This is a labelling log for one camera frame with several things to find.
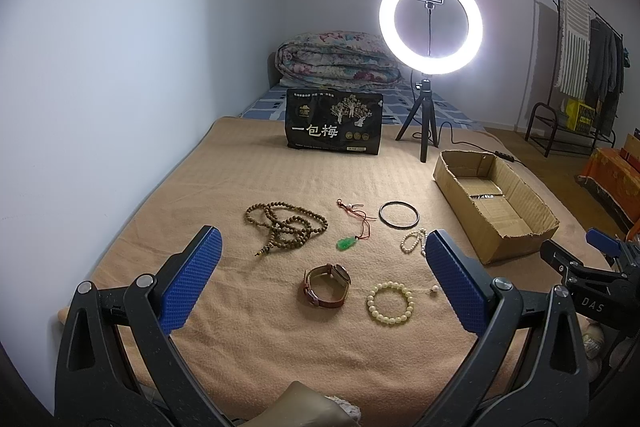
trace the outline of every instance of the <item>wooden floor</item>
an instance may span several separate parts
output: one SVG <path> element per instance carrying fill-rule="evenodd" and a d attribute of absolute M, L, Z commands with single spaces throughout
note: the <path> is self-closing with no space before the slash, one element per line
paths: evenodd
<path fill-rule="evenodd" d="M 551 153 L 548 158 L 530 142 L 513 131 L 488 128 L 507 149 L 511 151 L 530 171 L 540 178 L 564 206 L 574 214 L 585 230 L 600 229 L 611 236 L 624 237 L 616 222 L 585 189 L 575 182 L 576 174 L 582 171 L 587 156 Z"/>

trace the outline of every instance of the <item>beige bedspread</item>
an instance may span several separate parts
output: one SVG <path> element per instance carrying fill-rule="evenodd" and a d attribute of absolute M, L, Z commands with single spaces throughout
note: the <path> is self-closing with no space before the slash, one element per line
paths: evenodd
<path fill-rule="evenodd" d="M 411 129 L 395 142 L 398 130 L 383 126 L 380 155 L 369 156 L 292 150 L 280 122 L 222 118 L 148 198 L 92 279 L 100 288 L 128 285 L 141 273 L 156 272 L 202 225 L 214 225 L 223 236 L 222 259 L 187 324 L 172 337 L 226 415 L 249 419 L 300 380 L 360 406 L 364 425 L 410 425 L 453 375 L 475 336 L 462 329 L 442 293 L 428 295 L 436 280 L 417 250 L 406 255 L 399 249 L 406 232 L 375 221 L 368 241 L 337 251 L 336 241 L 359 233 L 360 224 L 335 201 L 363 203 L 374 216 L 385 201 L 409 201 L 420 211 L 420 227 L 446 229 L 466 254 L 474 252 L 433 181 L 438 150 L 431 147 L 422 164 Z M 506 150 L 485 133 L 456 129 L 454 135 Z M 451 146 L 445 130 L 441 148 L 467 147 Z M 606 267 L 545 185 L 523 166 L 513 168 L 560 220 L 555 240 L 585 264 Z M 269 201 L 306 206 L 326 216 L 329 228 L 302 249 L 254 257 L 266 229 L 246 224 L 243 214 L 251 204 Z M 325 263 L 342 264 L 353 280 L 340 309 L 315 309 L 300 291 L 305 269 Z M 538 255 L 488 270 L 528 290 L 548 291 L 559 280 Z M 400 327 L 377 323 L 366 308 L 367 291 L 388 280 L 404 283 L 416 296 L 414 316 Z M 392 299 L 382 305 L 402 309 Z M 152 385 L 128 330 L 124 340 L 136 374 Z"/>

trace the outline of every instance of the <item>blue patterned bed sheet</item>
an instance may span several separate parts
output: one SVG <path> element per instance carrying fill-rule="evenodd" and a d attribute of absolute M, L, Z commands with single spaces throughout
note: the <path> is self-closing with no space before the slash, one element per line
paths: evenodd
<path fill-rule="evenodd" d="M 240 117 L 252 120 L 278 120 L 284 121 L 287 108 L 287 87 L 280 84 L 268 90 L 260 100 L 245 110 Z M 409 111 L 414 105 L 414 97 L 411 87 L 400 85 L 389 89 L 377 89 L 375 91 L 363 89 L 362 92 L 378 92 L 383 96 L 382 123 L 402 125 Z M 433 105 L 436 110 L 436 124 L 438 127 L 444 121 L 450 121 L 454 128 L 484 130 L 477 121 L 471 120 L 462 111 L 455 108 L 442 97 L 433 93 Z M 421 121 L 422 111 L 419 109 L 415 115 L 417 121 Z"/>

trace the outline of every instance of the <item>floral comforter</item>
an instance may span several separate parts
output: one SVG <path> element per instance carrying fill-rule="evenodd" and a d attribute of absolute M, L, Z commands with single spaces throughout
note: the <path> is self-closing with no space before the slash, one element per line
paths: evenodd
<path fill-rule="evenodd" d="M 382 37 L 360 32 L 298 35 L 280 46 L 276 67 L 286 87 L 376 89 L 402 80 Z"/>

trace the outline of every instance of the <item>illuminated ring light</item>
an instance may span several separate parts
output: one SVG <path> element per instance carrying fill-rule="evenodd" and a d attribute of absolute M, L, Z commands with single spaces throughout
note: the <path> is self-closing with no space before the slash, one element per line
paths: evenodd
<path fill-rule="evenodd" d="M 451 73 L 466 66 L 476 56 L 482 42 L 482 17 L 476 1 L 458 0 L 466 12 L 468 31 L 458 51 L 446 57 L 424 57 L 411 51 L 396 30 L 396 7 L 400 0 L 382 0 L 380 29 L 393 54 L 410 68 L 424 74 Z"/>

